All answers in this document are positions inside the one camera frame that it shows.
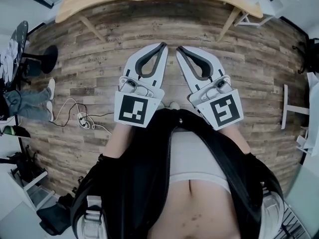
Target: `person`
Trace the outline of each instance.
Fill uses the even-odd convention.
[[[215,131],[175,102],[159,108],[147,128],[116,124],[75,197],[77,238],[103,231],[101,223],[89,224],[93,214],[79,218],[86,217],[85,194],[101,196],[105,214],[107,236],[94,238],[274,238],[284,214],[282,191],[237,126]]]
[[[53,121],[52,102],[55,81],[50,79],[48,86],[41,92],[24,90],[10,91],[0,94],[0,120],[19,115],[28,119]],[[45,108],[37,107],[45,103]]]

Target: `backpack strap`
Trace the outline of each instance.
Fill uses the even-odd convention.
[[[108,239],[100,196],[87,196],[88,207],[77,222],[79,239]]]

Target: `belly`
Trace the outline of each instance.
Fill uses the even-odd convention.
[[[170,184],[163,212],[148,234],[148,239],[163,238],[240,238],[230,193],[202,180]]]

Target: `blue jeans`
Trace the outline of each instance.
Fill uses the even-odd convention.
[[[49,88],[41,92],[31,90],[10,91],[4,93],[3,96],[9,107],[10,117],[19,115],[32,120],[51,120],[51,114],[47,108],[36,107],[42,102],[50,100],[51,90]]]

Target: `table leg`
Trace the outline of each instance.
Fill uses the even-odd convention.
[[[96,30],[95,26],[87,19],[87,17],[79,14],[79,19],[83,22],[84,25],[87,26],[87,28],[93,32],[101,41],[106,42],[105,38],[103,37],[103,35],[101,35],[101,33]]]
[[[223,38],[224,34],[227,32],[227,30],[229,29],[229,27],[231,26],[231,24],[235,21],[236,17],[238,16],[238,14],[241,12],[240,8],[234,7],[233,11],[231,12],[231,14],[229,15],[223,29],[221,30],[217,41],[220,41],[221,38]]]

